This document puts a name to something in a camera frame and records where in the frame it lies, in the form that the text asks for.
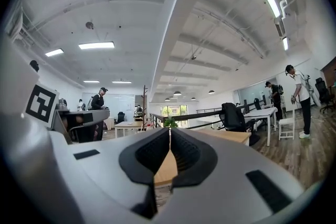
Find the ceiling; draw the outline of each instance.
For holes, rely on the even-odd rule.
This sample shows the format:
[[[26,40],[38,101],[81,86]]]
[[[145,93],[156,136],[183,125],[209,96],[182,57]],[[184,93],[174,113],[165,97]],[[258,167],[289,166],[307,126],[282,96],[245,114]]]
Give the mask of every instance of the ceiling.
[[[283,52],[266,0],[186,1],[191,12],[180,12],[181,27],[174,29],[177,40],[166,44],[160,44],[160,34],[167,38],[169,23],[179,14],[162,17],[176,0],[24,0],[22,36],[43,64],[80,86],[86,86],[83,80],[99,80],[106,87],[112,80],[130,80],[130,87],[149,86],[156,102],[176,90],[186,99],[201,97],[223,78],[235,79],[237,69],[260,66],[263,59]],[[296,40],[303,36],[299,32],[305,22],[304,1],[296,0],[290,7],[295,12],[291,35]],[[87,29],[86,22],[94,29]],[[167,29],[160,32],[166,23]],[[113,41],[116,47],[78,47],[98,41]],[[64,54],[44,56],[58,48]]]

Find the white t-shirt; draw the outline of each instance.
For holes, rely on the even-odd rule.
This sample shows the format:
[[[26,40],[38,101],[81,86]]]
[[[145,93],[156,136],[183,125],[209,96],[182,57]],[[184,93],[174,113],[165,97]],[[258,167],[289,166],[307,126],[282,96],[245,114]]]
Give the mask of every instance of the white t-shirt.
[[[293,79],[294,84],[295,84],[295,86],[297,84],[301,84],[301,89],[300,89],[300,92],[299,92],[300,102],[303,101],[303,100],[306,100],[310,97],[309,91],[307,90],[308,86],[305,82],[305,79],[306,79],[306,76],[304,76],[300,71],[295,72],[294,79]]]
[[[82,105],[83,105],[83,102],[79,102],[79,103],[77,104],[77,111],[83,111],[83,109],[82,109]]]

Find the shoe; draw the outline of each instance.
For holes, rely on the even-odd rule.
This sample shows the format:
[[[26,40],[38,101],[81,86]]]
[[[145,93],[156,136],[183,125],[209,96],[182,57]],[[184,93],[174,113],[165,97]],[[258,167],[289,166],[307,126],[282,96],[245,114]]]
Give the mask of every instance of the shoe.
[[[310,134],[302,133],[299,135],[299,138],[308,138],[308,137],[310,137]]]

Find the white chair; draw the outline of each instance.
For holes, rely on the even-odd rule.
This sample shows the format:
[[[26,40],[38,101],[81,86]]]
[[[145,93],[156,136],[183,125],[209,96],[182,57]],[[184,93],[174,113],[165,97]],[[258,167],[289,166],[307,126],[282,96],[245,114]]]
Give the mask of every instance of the white chair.
[[[287,125],[287,124],[293,124],[293,130],[288,132],[282,132],[281,126]],[[293,138],[294,140],[294,134],[295,134],[295,107],[293,106],[293,117],[292,118],[286,118],[279,121],[279,140],[280,138]]]

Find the table leg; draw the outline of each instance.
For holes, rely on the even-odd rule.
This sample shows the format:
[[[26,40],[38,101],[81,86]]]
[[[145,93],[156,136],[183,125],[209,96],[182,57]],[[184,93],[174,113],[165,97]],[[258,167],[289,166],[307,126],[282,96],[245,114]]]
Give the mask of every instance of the table leg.
[[[275,111],[273,112],[273,118],[274,118],[274,131],[277,130],[277,114]]]
[[[269,146],[269,141],[271,138],[271,119],[267,116],[267,146]]]

